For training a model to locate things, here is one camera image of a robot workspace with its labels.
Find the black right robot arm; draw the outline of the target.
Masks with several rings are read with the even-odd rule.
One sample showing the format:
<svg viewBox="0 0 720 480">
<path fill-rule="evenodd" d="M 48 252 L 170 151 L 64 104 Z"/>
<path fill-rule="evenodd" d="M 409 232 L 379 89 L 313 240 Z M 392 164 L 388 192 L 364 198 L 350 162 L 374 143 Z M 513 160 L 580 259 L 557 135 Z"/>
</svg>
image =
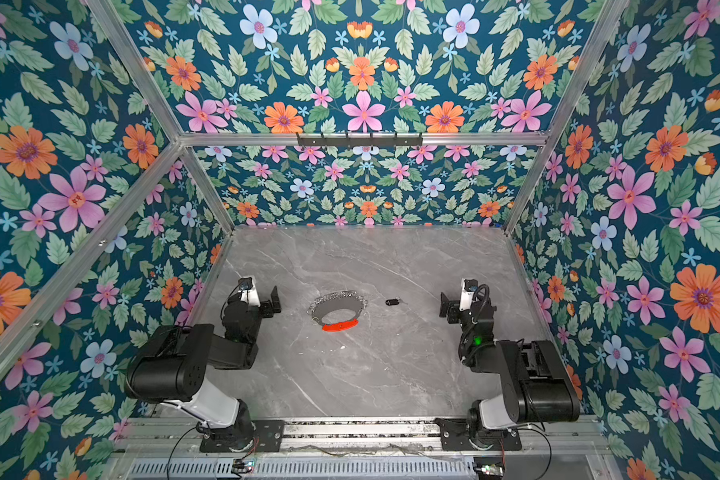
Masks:
<svg viewBox="0 0 720 480">
<path fill-rule="evenodd" d="M 485 284 L 458 300 L 440 295 L 439 316 L 460 327 L 457 358 L 471 372 L 496 375 L 499 393 L 473 403 L 467 432 L 473 439 L 523 424 L 575 422 L 581 406 L 566 366 L 549 340 L 499 340 L 496 307 Z"/>
</svg>

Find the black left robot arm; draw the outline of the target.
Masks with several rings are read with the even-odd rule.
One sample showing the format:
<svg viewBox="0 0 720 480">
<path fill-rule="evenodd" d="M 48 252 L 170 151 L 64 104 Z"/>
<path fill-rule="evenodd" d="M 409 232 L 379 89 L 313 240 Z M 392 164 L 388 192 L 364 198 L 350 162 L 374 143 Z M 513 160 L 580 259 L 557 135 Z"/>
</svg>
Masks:
<svg viewBox="0 0 720 480">
<path fill-rule="evenodd" d="M 223 393 L 206 370 L 251 369 L 262 321 L 281 311 L 276 288 L 262 300 L 254 279 L 242 278 L 220 310 L 225 333 L 217 335 L 211 324 L 158 328 L 130 362 L 127 396 L 182 411 L 209 430 L 247 424 L 245 403 Z"/>
</svg>

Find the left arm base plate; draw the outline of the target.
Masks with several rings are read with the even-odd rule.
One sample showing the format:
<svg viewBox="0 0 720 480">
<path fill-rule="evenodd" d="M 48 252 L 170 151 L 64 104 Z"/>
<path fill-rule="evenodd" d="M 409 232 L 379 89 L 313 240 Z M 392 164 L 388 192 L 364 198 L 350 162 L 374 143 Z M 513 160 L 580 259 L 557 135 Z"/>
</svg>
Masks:
<svg viewBox="0 0 720 480">
<path fill-rule="evenodd" d="M 282 420 L 243 421 L 227 428 L 200 427 L 202 453 L 279 452 L 284 439 Z"/>
</svg>

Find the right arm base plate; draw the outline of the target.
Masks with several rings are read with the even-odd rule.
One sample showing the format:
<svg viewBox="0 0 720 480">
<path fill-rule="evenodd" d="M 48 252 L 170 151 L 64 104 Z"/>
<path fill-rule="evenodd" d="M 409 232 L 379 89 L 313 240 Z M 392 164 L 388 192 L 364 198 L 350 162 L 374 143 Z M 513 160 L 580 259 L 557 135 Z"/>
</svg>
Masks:
<svg viewBox="0 0 720 480">
<path fill-rule="evenodd" d="M 520 434 L 514 429 L 487 430 L 466 418 L 436 418 L 444 451 L 520 451 Z"/>
</svg>

